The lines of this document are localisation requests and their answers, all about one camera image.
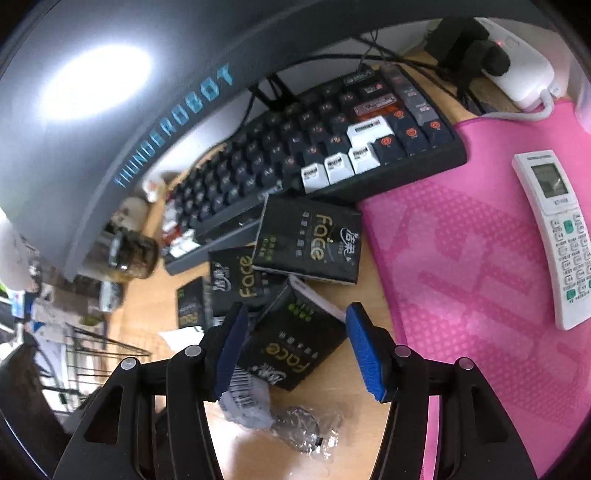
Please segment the white printed foil packet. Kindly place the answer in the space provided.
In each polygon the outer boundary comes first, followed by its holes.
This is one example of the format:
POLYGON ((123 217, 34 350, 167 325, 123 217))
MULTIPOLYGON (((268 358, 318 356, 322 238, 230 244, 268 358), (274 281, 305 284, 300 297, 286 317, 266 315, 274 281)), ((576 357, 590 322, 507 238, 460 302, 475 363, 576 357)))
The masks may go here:
POLYGON ((235 368, 219 405, 228 421, 247 429, 270 430, 273 426, 270 385, 242 368, 235 368))

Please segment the dark glass jar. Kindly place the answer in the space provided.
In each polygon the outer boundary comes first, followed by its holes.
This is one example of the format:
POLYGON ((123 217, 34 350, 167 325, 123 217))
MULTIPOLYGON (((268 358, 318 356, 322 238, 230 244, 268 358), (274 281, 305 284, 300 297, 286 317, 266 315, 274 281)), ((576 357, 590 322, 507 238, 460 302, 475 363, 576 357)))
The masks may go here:
POLYGON ((160 247, 151 237, 120 228, 109 247, 108 265, 131 279, 147 279, 155 270, 160 247))

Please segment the black mechanical keyboard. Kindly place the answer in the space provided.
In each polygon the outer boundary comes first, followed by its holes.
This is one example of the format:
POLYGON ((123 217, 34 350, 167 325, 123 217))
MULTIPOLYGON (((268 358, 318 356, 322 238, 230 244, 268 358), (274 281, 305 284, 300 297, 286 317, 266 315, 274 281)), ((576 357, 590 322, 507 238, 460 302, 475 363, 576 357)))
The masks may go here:
POLYGON ((363 67, 263 113, 170 192, 164 268, 252 243, 271 194, 353 205, 467 162, 463 141, 397 63, 363 67))

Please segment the curved black monitor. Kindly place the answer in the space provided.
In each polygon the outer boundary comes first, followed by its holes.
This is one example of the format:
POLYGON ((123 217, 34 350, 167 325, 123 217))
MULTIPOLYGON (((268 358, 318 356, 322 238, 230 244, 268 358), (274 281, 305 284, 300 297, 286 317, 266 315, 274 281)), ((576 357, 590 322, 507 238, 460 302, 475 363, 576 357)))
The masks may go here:
POLYGON ((72 277, 120 202, 198 123, 362 33, 531 1, 42 1, 1 49, 1 207, 72 277))

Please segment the pink desk mat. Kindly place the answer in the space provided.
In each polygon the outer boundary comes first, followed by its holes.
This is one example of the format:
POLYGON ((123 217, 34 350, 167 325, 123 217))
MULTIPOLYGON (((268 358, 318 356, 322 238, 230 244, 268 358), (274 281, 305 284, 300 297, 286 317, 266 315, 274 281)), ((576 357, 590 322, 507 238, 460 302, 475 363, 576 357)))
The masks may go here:
POLYGON ((556 327, 543 243, 511 162, 554 151, 588 211, 590 137, 567 100, 540 122, 456 129, 468 162, 363 201, 363 223, 398 340, 427 359, 473 359, 544 474, 590 409, 590 326, 556 327))

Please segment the white power strip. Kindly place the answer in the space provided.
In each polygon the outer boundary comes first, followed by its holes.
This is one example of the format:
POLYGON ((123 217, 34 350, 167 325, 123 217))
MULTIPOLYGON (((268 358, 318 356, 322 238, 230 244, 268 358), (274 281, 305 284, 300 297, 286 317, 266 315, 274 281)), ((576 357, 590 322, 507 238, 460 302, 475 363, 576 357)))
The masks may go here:
POLYGON ((489 39, 509 57, 510 66, 506 73, 494 76, 486 73, 491 80, 520 110, 529 112, 541 104, 541 93, 547 91, 558 99, 566 93, 557 79, 551 62, 536 48, 485 17, 477 17, 489 33, 489 39))

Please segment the clear plastic wrapper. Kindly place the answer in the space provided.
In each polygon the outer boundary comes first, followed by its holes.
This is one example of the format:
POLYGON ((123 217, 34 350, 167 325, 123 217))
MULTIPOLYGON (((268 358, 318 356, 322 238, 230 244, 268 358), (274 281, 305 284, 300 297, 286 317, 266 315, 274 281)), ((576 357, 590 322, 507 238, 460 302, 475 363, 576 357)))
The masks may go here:
POLYGON ((332 462, 339 445, 342 415, 302 406, 273 411, 273 435, 301 455, 332 462))

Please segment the white remote control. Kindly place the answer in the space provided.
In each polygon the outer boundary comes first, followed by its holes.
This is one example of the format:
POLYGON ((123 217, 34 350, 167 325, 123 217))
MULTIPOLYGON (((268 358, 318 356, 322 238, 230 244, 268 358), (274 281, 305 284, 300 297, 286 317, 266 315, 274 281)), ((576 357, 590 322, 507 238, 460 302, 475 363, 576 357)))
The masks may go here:
POLYGON ((517 154, 512 167, 542 238, 555 324, 572 330, 590 318, 590 235, 578 198, 552 150, 517 154))

